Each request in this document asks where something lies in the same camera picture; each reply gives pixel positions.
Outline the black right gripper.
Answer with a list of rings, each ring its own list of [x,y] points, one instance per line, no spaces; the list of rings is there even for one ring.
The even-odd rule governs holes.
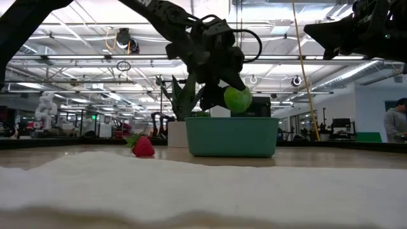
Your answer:
[[[304,31],[325,48],[324,59],[350,55],[385,30],[389,1],[356,1],[352,13],[335,22],[307,24]]]

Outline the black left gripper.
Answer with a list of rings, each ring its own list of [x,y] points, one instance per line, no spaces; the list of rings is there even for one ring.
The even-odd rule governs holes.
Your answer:
[[[207,84],[203,87],[200,99],[202,110],[215,106],[226,108],[226,87],[218,86],[219,81],[239,91],[245,90],[239,76],[244,54],[234,45],[234,30],[218,17],[209,22],[201,18],[186,27],[191,30],[179,32],[176,39],[167,45],[167,57],[181,59],[198,84]]]

